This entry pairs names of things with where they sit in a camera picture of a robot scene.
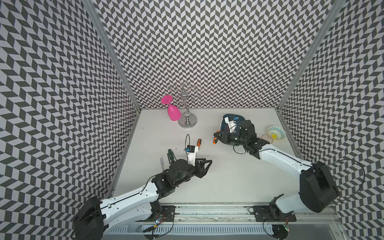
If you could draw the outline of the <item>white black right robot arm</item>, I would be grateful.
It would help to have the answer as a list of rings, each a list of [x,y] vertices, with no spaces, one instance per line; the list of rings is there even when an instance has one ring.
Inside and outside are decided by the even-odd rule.
[[[286,218],[297,210],[320,213],[339,197],[340,192],[326,164],[311,163],[280,151],[267,140],[257,137],[249,120],[223,118],[214,133],[214,143],[217,142],[242,146],[247,154],[277,166],[298,181],[298,191],[281,194],[269,203],[267,212],[273,221]]]

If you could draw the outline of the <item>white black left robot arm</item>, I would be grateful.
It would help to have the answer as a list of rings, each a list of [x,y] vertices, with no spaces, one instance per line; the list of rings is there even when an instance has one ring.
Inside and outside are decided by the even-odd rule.
[[[71,239],[100,240],[118,227],[159,215],[162,198],[193,177],[203,178],[212,163],[211,160],[197,159],[191,165],[179,159],[162,173],[151,176],[140,188],[109,199],[88,199],[73,218]]]

